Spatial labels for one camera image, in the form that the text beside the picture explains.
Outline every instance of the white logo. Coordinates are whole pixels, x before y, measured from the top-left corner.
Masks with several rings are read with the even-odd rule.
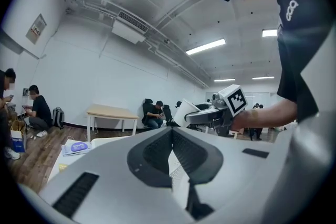
[[[235,96],[233,96],[231,98],[231,102],[233,104],[233,107],[235,108],[235,110],[237,110],[241,105],[244,104],[244,98],[239,94],[236,94]]]
[[[287,8],[287,14],[286,14],[287,21],[290,21],[292,19],[294,9],[297,6],[299,6],[299,4],[295,0],[292,0],[291,2],[289,2],[289,6]]]

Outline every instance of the hand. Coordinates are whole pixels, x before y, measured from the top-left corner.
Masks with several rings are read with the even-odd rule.
[[[12,101],[12,98],[13,97],[10,97],[10,96],[7,96],[7,97],[5,97],[3,100],[5,101],[5,102],[11,102]]]
[[[249,113],[247,111],[242,111],[238,115],[236,115],[233,119],[231,130],[240,130],[241,128],[248,127],[247,126],[248,115]]]

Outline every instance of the ceiling light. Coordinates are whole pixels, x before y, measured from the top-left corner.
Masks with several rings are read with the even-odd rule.
[[[278,31],[276,29],[263,30],[262,36],[263,37],[276,37],[278,35],[277,32]]]
[[[222,81],[235,81],[236,79],[216,79],[214,82],[222,82]]]
[[[273,79],[275,77],[255,77],[255,78],[252,78],[252,79]]]
[[[202,45],[202,46],[197,47],[197,48],[195,48],[195,49],[187,50],[186,53],[187,53],[188,55],[191,55],[191,54],[195,54],[195,53],[197,53],[197,52],[200,52],[200,51],[202,51],[202,50],[211,49],[211,48],[214,48],[214,47],[217,47],[217,46],[220,46],[220,45],[224,45],[224,44],[226,44],[226,43],[225,43],[225,39],[222,38],[222,39],[220,39],[220,40],[218,40],[218,41],[211,42],[211,43],[206,44],[206,45]]]

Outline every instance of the floor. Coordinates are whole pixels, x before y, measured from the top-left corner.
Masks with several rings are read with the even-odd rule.
[[[74,140],[86,141],[86,129],[65,126],[64,129],[53,127],[45,137],[30,139],[37,132],[33,129],[28,131],[26,152],[21,153],[20,159],[8,161],[8,168],[13,178],[20,184],[24,184],[35,192],[39,192],[48,182],[50,172],[61,151],[61,145],[65,144],[68,137]],[[120,137],[131,135],[132,132],[99,131],[94,138]],[[278,132],[270,130],[268,134],[261,134],[260,138],[265,142],[274,143]],[[248,133],[238,134],[237,139],[250,140]]]

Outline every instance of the black t-shirt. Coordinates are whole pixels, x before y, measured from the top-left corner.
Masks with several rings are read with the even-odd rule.
[[[36,116],[44,120],[50,127],[52,125],[51,112],[49,106],[42,95],[38,96],[33,103],[33,111]]]
[[[151,113],[153,114],[161,114],[162,110],[161,109],[157,109],[155,106],[153,107],[153,110],[151,111]]]
[[[4,97],[4,88],[5,88],[5,72],[0,70],[0,98]]]
[[[318,112],[301,72],[327,37],[334,18],[328,0],[277,0],[281,26],[278,44],[282,65],[278,95],[298,105],[298,121]]]

